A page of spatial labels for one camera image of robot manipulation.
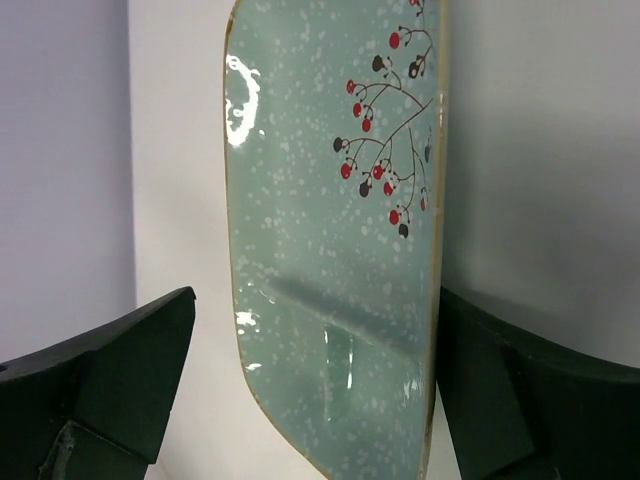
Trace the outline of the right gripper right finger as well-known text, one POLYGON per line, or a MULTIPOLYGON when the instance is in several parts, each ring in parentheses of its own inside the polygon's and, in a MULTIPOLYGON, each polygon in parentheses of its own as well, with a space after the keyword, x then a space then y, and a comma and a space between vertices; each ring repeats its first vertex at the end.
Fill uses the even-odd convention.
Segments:
POLYGON ((464 479, 636 479, 639 371, 440 294, 436 379, 464 479))

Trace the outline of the light green rectangular plate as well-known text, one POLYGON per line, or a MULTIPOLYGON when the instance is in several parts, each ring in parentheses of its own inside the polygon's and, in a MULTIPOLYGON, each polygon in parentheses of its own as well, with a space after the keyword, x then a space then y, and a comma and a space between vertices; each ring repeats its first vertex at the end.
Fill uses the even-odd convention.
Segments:
POLYGON ((225 38, 244 378, 328 479, 421 479, 434 409, 449 5, 240 1, 225 38))

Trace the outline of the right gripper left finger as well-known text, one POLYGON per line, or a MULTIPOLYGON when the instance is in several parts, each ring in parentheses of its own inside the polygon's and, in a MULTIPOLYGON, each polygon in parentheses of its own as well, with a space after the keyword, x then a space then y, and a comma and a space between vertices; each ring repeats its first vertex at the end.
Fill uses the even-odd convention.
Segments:
POLYGON ((195 321, 192 288, 1 365, 4 479, 142 479, 195 321))

